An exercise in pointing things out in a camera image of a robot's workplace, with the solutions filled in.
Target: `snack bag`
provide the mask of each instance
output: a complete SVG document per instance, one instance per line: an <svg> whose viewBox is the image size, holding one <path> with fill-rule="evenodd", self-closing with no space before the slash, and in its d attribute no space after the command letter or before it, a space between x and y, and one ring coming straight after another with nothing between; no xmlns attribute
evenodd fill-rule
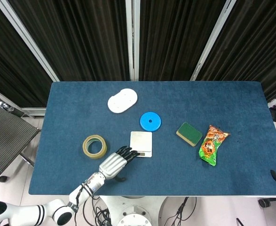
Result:
<svg viewBox="0 0 276 226"><path fill-rule="evenodd" d="M199 157L210 165L215 166L217 149L229 135L229 133L224 133L220 129L210 125L207 136L199 149Z"/></svg>

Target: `cable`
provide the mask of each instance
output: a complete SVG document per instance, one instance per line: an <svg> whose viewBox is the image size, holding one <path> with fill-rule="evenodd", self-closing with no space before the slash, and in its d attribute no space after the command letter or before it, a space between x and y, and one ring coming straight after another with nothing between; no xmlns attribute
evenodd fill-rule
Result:
<svg viewBox="0 0 276 226"><path fill-rule="evenodd" d="M84 188L84 185L81 184L81 188L80 190L78 191L77 195L76 195L76 205L78 206L78 203L79 203L79 197L80 197L80 194L82 193L82 190ZM75 222L75 226L77 226L77 222L76 222L76 216L77 216L77 212L75 212L75 215L74 215L74 222Z"/></svg>
<svg viewBox="0 0 276 226"><path fill-rule="evenodd" d="M101 200L101 199L94 199L94 200L98 200L96 203L95 203L95 206L97 205L97 203ZM96 214L94 213L94 211L92 211L92 213L93 213L93 217L95 218L96 217Z"/></svg>
<svg viewBox="0 0 276 226"><path fill-rule="evenodd" d="M195 205L194 205L193 211L191 212L191 214L189 215L189 217L187 217L186 219L184 219L182 221L188 220L192 216L192 214L194 213L195 207L196 207L196 203L197 203L197 197L195 197Z"/></svg>
<svg viewBox="0 0 276 226"><path fill-rule="evenodd" d="M175 217L175 219L173 220L171 226L175 226L176 220L179 220L179 221L177 222L177 226L181 226L181 222L182 222L182 221L188 220L188 219L192 216L192 214L194 213L194 210L195 210L195 208L196 208L197 197L195 197L195 205L194 205L194 208L193 208L191 214L190 214L186 219L182 219L182 213L183 213L184 207L185 207L185 205L186 205L186 201L187 201L188 199L189 199L189 197L185 197L183 203L182 203L182 204L180 205L180 207L178 208L176 214L175 214L174 216L172 216L172 217L169 217L169 218L166 220L164 226L166 226L166 223L167 223L167 221L168 221L170 218L174 218L174 217Z"/></svg>
<svg viewBox="0 0 276 226"><path fill-rule="evenodd" d="M110 212L109 209L106 208L102 210L100 207L96 207L96 204L94 204L94 200L98 200L92 197L92 207L93 207L93 213L95 213L95 224L96 226L111 226L111 219L110 219Z"/></svg>
<svg viewBox="0 0 276 226"><path fill-rule="evenodd" d="M83 208L82 208L83 218L85 219L85 221L87 222L88 225L94 226L94 225L92 225L92 224L87 220L87 218L86 218L86 215L85 215L85 206L86 206L86 202L87 202L87 200L86 200L85 203L83 204Z"/></svg>
<svg viewBox="0 0 276 226"><path fill-rule="evenodd" d="M175 215L174 215L174 216L172 216L172 217L167 218L167 220L166 220L166 222L165 222L164 226L166 226L166 223L167 223L167 221L168 221L170 218L174 218L176 215L177 215L177 214L175 214Z"/></svg>

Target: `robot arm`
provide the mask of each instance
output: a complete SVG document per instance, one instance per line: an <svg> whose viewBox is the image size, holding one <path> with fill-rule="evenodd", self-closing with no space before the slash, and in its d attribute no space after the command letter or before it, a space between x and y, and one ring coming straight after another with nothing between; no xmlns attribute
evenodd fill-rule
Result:
<svg viewBox="0 0 276 226"><path fill-rule="evenodd" d="M65 225L79 210L79 206L91 197L105 180L116 177L126 164L139 155L130 150L131 148L123 146L112 153L100 164L99 172L92 174L69 195L67 205L60 199L34 206L15 206L0 202L0 223L8 219L10 226L39 226L46 217L51 217L58 225Z"/></svg>

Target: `blue disc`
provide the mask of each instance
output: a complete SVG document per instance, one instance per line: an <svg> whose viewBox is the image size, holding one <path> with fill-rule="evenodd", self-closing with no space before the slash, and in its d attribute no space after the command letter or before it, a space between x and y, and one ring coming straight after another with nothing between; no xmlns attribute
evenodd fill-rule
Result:
<svg viewBox="0 0 276 226"><path fill-rule="evenodd" d="M158 130L161 126L161 118L157 113L146 112L140 118L141 127L149 132Z"/></svg>

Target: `green sponge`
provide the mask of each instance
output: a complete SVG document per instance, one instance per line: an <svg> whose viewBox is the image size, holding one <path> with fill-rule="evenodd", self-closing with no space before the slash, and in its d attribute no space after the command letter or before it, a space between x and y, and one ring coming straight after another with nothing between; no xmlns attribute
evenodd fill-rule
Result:
<svg viewBox="0 0 276 226"><path fill-rule="evenodd" d="M176 134L193 147L197 145L203 136L200 131L186 122L181 125Z"/></svg>

